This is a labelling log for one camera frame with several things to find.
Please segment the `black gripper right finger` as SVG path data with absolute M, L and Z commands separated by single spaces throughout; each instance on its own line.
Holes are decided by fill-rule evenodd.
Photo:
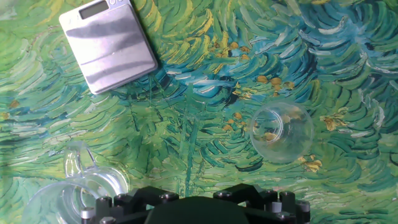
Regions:
M 258 185 L 237 184 L 213 194 L 216 200 L 232 204 L 246 223 L 310 224 L 310 203 L 298 200 L 291 191 L 263 189 Z

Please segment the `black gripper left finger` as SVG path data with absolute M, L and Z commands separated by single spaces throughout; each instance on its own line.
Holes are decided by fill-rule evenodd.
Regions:
M 114 197 L 102 196 L 95 205 L 80 210 L 81 224 L 144 223 L 147 206 L 156 207 L 179 199 L 179 194 L 156 187 L 133 189 Z

